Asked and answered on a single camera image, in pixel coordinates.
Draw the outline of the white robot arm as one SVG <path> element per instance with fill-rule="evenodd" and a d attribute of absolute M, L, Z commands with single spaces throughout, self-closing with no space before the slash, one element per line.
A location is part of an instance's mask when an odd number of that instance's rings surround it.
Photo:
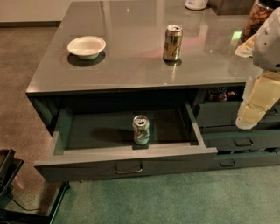
<path fill-rule="evenodd" d="M 257 33 L 237 48 L 235 54 L 252 47 L 255 66 L 262 73 L 249 76 L 243 92 L 243 102 L 237 112 L 235 125 L 242 130 L 255 127 L 280 99 L 280 8 L 276 8 Z"/>

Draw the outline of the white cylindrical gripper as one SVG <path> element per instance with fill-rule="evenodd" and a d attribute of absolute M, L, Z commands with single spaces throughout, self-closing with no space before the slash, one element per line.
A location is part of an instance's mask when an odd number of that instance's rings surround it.
<path fill-rule="evenodd" d="M 234 54 L 242 58 L 251 57 L 255 39 L 254 34 L 238 46 Z M 239 129 L 250 130 L 280 99 L 280 73 L 263 71 L 257 77 L 249 77 L 242 99 L 235 124 Z"/>

